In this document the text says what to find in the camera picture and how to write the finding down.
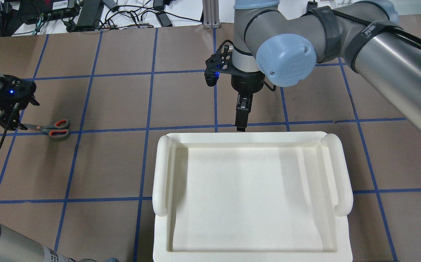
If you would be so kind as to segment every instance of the white tray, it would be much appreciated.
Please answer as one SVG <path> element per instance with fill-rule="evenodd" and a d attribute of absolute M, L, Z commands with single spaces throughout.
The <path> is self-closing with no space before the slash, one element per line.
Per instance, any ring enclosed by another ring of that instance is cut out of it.
<path fill-rule="evenodd" d="M 168 134 L 157 146 L 153 258 L 350 262 L 352 201 L 334 134 Z"/>

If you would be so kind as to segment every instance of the scissors handle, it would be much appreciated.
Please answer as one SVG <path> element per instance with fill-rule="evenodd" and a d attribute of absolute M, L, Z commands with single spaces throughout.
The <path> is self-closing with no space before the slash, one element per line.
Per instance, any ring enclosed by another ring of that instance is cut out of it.
<path fill-rule="evenodd" d="M 45 126 L 47 129 L 68 129 L 70 127 L 70 121 L 66 118 L 59 119 L 55 124 Z"/>
<path fill-rule="evenodd" d="M 52 129 L 48 133 L 50 139 L 66 139 L 70 136 L 68 129 Z"/>

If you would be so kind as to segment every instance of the white floor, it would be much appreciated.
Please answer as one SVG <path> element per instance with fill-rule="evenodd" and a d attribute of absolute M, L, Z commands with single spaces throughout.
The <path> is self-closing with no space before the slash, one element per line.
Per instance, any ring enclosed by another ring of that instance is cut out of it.
<path fill-rule="evenodd" d="M 349 2 L 354 3 L 358 0 L 320 0 L 319 7 L 324 5 L 330 5 L 332 8 L 339 7 L 342 5 L 342 2 L 349 4 Z M 119 4 L 127 5 L 139 5 L 143 6 L 147 0 L 118 0 Z M 392 0 L 395 5 L 396 10 L 400 15 L 415 15 L 421 13 L 421 0 Z M 153 0 L 150 1 L 146 6 L 152 7 Z M 219 2 L 219 15 L 221 22 L 233 22 L 233 5 L 234 0 L 221 0 Z M 283 15 L 288 19 L 293 19 L 301 16 L 305 12 L 307 0 L 280 0 L 279 10 Z M 18 2 L 12 3 L 15 9 L 18 9 Z M 126 7 L 128 10 L 135 9 L 134 7 Z M 174 0 L 171 5 L 166 7 L 166 11 L 174 13 L 176 15 L 189 17 L 199 20 L 202 13 L 202 1 L 201 0 Z M 108 8 L 104 7 L 104 11 L 101 16 L 101 20 L 104 20 Z M 170 20 L 174 26 L 181 25 L 196 25 L 199 24 L 194 21 L 184 20 L 181 18 L 176 18 L 169 15 Z M 132 20 L 123 16 L 116 16 L 114 22 L 118 26 L 130 25 Z M 150 23 L 154 27 L 159 27 L 160 24 L 157 21 L 156 17 L 152 13 L 145 15 L 145 23 Z M 23 24 L 16 33 L 29 32 L 34 29 L 34 25 L 25 25 Z M 41 30 L 39 34 L 46 33 L 66 33 L 66 27 L 61 20 L 50 21 L 48 22 Z"/>

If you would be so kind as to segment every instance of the light blue plastic cap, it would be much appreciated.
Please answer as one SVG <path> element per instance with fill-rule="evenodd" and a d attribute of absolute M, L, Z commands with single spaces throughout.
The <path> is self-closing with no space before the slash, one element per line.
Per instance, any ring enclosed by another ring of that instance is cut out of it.
<path fill-rule="evenodd" d="M 356 3 L 360 3 L 360 2 L 369 2 L 369 3 L 378 5 L 385 11 L 385 13 L 387 13 L 390 21 L 392 21 L 393 23 L 397 25 L 400 24 L 400 19 L 398 18 L 398 12 L 395 10 L 395 6 L 393 5 L 393 3 L 390 2 L 389 0 L 362 0 Z"/>
<path fill-rule="evenodd" d="M 256 53 L 259 69 L 271 83 L 287 87 L 305 79 L 316 65 L 314 47 L 300 35 L 284 33 L 267 39 Z"/>
<path fill-rule="evenodd" d="M 235 0 L 234 9 L 256 9 L 264 7 L 273 7 L 278 5 L 279 0 Z"/>

